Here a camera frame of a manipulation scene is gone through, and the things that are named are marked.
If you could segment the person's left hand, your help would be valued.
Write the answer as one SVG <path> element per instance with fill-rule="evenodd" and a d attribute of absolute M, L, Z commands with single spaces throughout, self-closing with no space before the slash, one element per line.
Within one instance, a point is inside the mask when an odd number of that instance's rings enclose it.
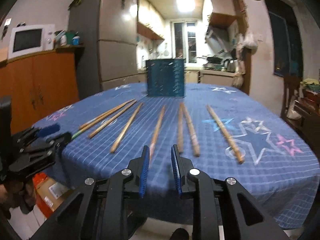
<path fill-rule="evenodd" d="M 36 191 L 33 180 L 27 182 L 10 181 L 1 184 L 1 209 L 6 213 L 25 204 L 33 207 L 36 204 Z"/>

